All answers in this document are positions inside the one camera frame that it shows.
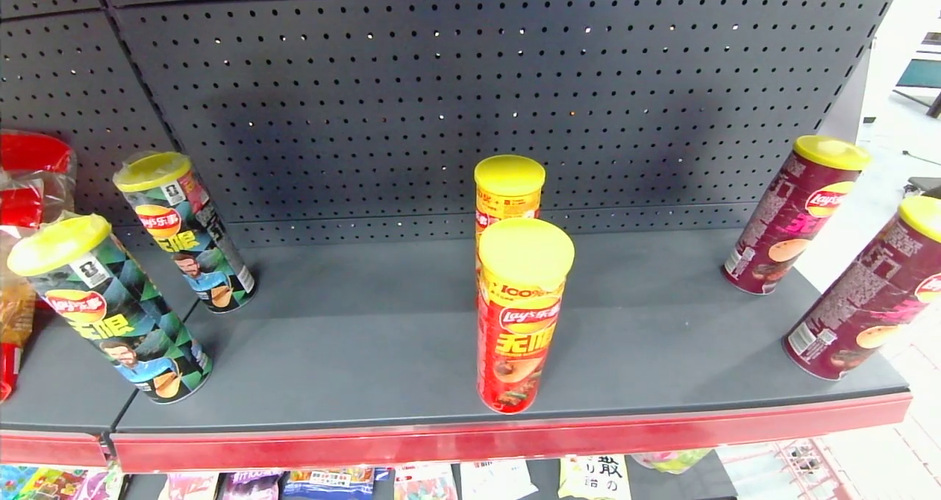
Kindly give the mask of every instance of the packaged snack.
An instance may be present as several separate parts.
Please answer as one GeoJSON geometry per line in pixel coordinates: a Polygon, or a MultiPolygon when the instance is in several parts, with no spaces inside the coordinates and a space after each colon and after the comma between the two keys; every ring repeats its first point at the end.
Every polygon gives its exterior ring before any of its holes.
{"type": "Polygon", "coordinates": [[[853,189],[870,155],[828,136],[801,136],[770,181],[722,275],[747,293],[772,293],[853,189]]]}
{"type": "Polygon", "coordinates": [[[157,152],[134,158],[115,173],[114,183],[210,312],[248,303],[255,279],[188,157],[157,152]]]}
{"type": "Polygon", "coordinates": [[[628,466],[619,454],[563,457],[559,465],[559,498],[631,500],[628,466]]]}
{"type": "Polygon", "coordinates": [[[539,218],[539,199],[545,184],[545,169],[539,162],[515,154],[491,156],[477,164],[473,178],[477,184],[474,237],[478,246],[480,234],[491,224],[505,218],[539,218]]]}
{"type": "Polygon", "coordinates": [[[14,500],[70,500],[78,493],[87,471],[40,469],[27,481],[14,500]]]}
{"type": "Polygon", "coordinates": [[[655,469],[661,473],[683,474],[710,452],[712,449],[672,450],[631,454],[631,457],[648,469],[655,469]]]}
{"type": "Polygon", "coordinates": [[[170,473],[159,500],[215,500],[218,473],[170,473]]]}
{"type": "Polygon", "coordinates": [[[124,474],[114,465],[106,471],[88,471],[74,500],[118,500],[124,474]]]}
{"type": "Polygon", "coordinates": [[[461,463],[461,500],[518,500],[535,491],[526,460],[461,463]]]}
{"type": "Polygon", "coordinates": [[[37,467],[0,465],[0,500],[13,500],[38,470],[37,467]]]}
{"type": "Polygon", "coordinates": [[[575,246],[561,229],[511,218],[480,238],[477,393],[499,413],[532,405],[575,246]]]}
{"type": "Polygon", "coordinates": [[[457,500],[450,464],[415,463],[396,467],[393,500],[457,500]]]}
{"type": "Polygon", "coordinates": [[[898,335],[941,293],[941,201],[909,196],[785,335],[807,373],[837,380],[898,335]]]}
{"type": "Polygon", "coordinates": [[[226,474],[219,500],[278,500],[280,471],[242,471],[226,474]]]}
{"type": "Polygon", "coordinates": [[[373,497],[373,468],[291,471],[285,483],[285,496],[310,500],[370,500],[373,497]]]}
{"type": "Polygon", "coordinates": [[[75,215],[13,246],[7,265],[158,403],[184,399],[212,362],[100,215],[75,215]]]}
{"type": "Polygon", "coordinates": [[[33,332],[36,293],[7,267],[7,256],[24,230],[0,226],[0,402],[16,388],[23,348],[33,332]]]}
{"type": "Polygon", "coordinates": [[[74,211],[76,165],[74,152],[56,138],[0,130],[0,168],[15,181],[41,182],[30,186],[43,197],[43,222],[56,221],[62,212],[74,211]]]}

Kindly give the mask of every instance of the metal shelf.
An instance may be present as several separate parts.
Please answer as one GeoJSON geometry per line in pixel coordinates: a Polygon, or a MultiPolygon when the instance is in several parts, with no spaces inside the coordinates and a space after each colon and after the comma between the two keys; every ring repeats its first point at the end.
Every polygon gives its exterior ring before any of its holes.
{"type": "Polygon", "coordinates": [[[688,449],[900,421],[911,396],[883,358],[841,382],[787,359],[779,338],[817,291],[796,273],[766,298],[727,285],[717,269],[737,235],[576,236],[541,393],[516,416],[474,390],[470,240],[255,249],[257,298],[224,322],[201,310],[187,322],[214,375],[171,407],[132,400],[115,449],[130,473],[330,467],[688,449]]]}
{"type": "MultiPolygon", "coordinates": [[[[135,257],[180,316],[196,296],[164,252],[135,257]]],[[[3,463],[104,466],[100,437],[137,390],[63,319],[41,312],[13,395],[0,405],[3,463]]]]}
{"type": "MultiPolygon", "coordinates": [[[[631,483],[632,500],[735,500],[738,493],[729,480],[729,475],[722,461],[715,453],[696,463],[695,467],[680,476],[662,474],[645,469],[631,457],[628,463],[628,478],[631,483]]],[[[539,488],[538,493],[530,494],[521,500],[558,500],[559,463],[558,460],[529,460],[527,465],[532,484],[539,488]]],[[[453,466],[454,477],[460,491],[460,469],[453,466]]],[[[165,483],[164,474],[139,474],[132,477],[124,500],[155,500],[165,483]]],[[[393,483],[381,481],[373,490],[375,500],[390,500],[393,497],[393,483]]]]}

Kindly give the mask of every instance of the white tiled floor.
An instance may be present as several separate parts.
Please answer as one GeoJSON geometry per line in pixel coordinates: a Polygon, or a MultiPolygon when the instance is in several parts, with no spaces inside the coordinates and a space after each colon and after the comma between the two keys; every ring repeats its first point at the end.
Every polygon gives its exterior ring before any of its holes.
{"type": "MultiPolygon", "coordinates": [[[[857,143],[873,155],[873,164],[856,189],[797,262],[797,269],[817,289],[824,289],[846,268],[894,214],[907,179],[941,177],[941,165],[903,155],[902,151],[941,163],[941,121],[925,107],[897,94],[874,124],[864,125],[857,143]]],[[[915,402],[905,422],[843,432],[821,440],[860,500],[934,500],[941,498],[941,307],[932,307],[910,326],[907,336],[884,347],[883,354],[911,383],[915,402]]],[[[729,463],[727,469],[743,500],[793,500],[800,489],[769,446],[726,447],[724,460],[762,450],[767,456],[729,463]]]]}

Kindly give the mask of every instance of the yellow packaging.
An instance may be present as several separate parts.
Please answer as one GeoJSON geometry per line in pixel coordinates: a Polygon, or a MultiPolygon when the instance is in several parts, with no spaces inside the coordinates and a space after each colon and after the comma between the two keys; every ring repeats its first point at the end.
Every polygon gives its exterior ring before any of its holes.
{"type": "Polygon", "coordinates": [[[473,178],[477,184],[478,246],[487,226],[508,218],[538,218],[545,184],[545,169],[539,162],[515,154],[491,156],[477,164],[473,178]]]}
{"type": "Polygon", "coordinates": [[[511,218],[480,239],[477,390],[490,409],[532,404],[562,306],[572,240],[557,226],[511,218]]]}

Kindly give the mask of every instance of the red shelf edge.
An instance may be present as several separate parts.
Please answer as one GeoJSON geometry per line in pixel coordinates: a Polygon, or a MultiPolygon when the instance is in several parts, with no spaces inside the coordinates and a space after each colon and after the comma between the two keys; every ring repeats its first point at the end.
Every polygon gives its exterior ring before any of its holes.
{"type": "Polygon", "coordinates": [[[0,463],[107,467],[98,437],[80,433],[46,433],[0,429],[0,463]]]}
{"type": "Polygon", "coordinates": [[[111,436],[125,473],[629,454],[762,443],[900,423],[910,392],[752,410],[211,434],[111,436]]]}

